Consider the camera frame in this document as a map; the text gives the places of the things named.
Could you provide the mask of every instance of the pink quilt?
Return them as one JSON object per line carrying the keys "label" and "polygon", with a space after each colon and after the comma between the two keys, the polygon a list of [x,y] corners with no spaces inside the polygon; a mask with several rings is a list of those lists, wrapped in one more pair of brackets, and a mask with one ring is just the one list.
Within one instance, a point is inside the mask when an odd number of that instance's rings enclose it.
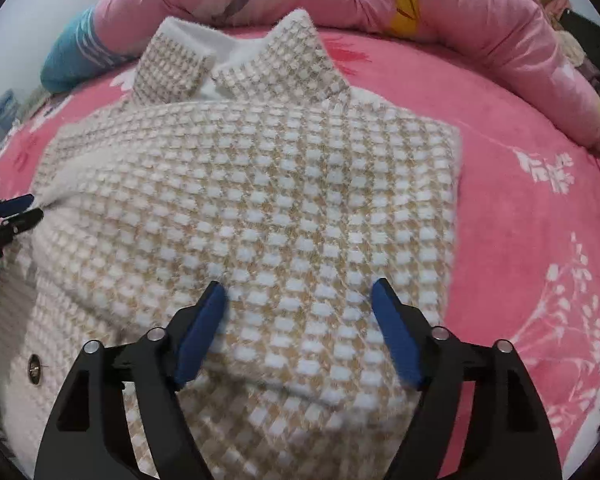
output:
{"label": "pink quilt", "polygon": [[561,53],[538,0],[100,0],[58,38],[42,83],[69,90],[139,56],[167,16],[241,27],[272,25],[299,8],[319,27],[444,44],[600,153],[600,98]]}
{"label": "pink quilt", "polygon": [[[332,30],[321,37],[353,85],[459,128],[458,248],[445,322],[468,341],[515,343],[572,471],[600,421],[600,160],[442,47]],[[120,99],[133,77],[129,65],[91,81],[13,132],[0,152],[0,198],[26,192],[58,128]],[[461,421],[467,416],[465,405]]]}

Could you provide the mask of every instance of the pink bedsheet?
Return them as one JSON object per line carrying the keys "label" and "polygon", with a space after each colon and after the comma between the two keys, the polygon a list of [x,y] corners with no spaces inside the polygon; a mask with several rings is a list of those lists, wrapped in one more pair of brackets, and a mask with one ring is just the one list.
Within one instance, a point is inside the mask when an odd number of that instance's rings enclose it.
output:
{"label": "pink bedsheet", "polygon": [[[446,325],[479,344],[515,343],[561,459],[571,450],[577,465],[588,449],[571,449],[574,440],[590,433],[585,421],[590,426],[600,410],[600,161],[442,47],[331,30],[321,37],[353,85],[460,129],[458,248]],[[13,132],[0,153],[0,198],[26,192],[58,128],[119,99],[133,75],[127,66],[83,85]],[[464,423],[467,416],[465,405]],[[456,442],[447,469],[458,449]]]}

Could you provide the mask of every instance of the blue gripper pad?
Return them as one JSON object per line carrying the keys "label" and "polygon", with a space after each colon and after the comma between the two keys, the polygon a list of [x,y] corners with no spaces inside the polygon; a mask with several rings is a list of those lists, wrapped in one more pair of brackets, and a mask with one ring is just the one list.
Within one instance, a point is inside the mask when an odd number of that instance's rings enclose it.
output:
{"label": "blue gripper pad", "polygon": [[196,378],[206,352],[214,340],[218,325],[224,316],[226,293],[222,285],[217,285],[192,323],[178,348],[178,364],[173,379],[182,388]]}
{"label": "blue gripper pad", "polygon": [[33,204],[33,195],[26,194],[17,196],[11,200],[5,200],[0,203],[0,218],[8,218],[9,216],[17,215],[26,211]]}
{"label": "blue gripper pad", "polygon": [[424,379],[420,371],[420,349],[396,310],[393,298],[379,282],[375,282],[371,288],[371,308],[380,325],[398,377],[403,383],[420,388]]}

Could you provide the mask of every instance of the blue pillow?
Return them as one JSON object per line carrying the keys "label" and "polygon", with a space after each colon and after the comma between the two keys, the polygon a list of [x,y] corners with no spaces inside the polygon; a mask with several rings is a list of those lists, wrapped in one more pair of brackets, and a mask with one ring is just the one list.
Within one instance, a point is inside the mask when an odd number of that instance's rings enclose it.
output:
{"label": "blue pillow", "polygon": [[135,59],[102,44],[94,31],[93,9],[85,10],[66,26],[46,57],[40,81],[49,92],[68,92],[83,81]]}

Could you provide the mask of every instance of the knit texture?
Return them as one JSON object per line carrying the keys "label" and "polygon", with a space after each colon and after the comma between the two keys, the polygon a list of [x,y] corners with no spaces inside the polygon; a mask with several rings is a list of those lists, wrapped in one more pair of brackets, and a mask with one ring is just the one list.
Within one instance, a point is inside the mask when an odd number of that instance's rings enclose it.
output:
{"label": "knit texture", "polygon": [[[143,59],[143,103],[178,86],[173,66],[202,81],[184,62],[195,56]],[[45,219],[0,264],[0,400],[13,448],[31,467],[85,341],[135,340],[219,280],[228,314],[178,394],[214,477],[382,478],[418,397],[398,381],[370,288],[385,276],[401,300],[442,319],[458,136],[354,101],[304,12],[255,59],[211,77],[236,100],[132,97],[50,143],[34,181]],[[33,352],[47,366],[40,387],[26,382]],[[132,443],[152,472],[126,393]]]}

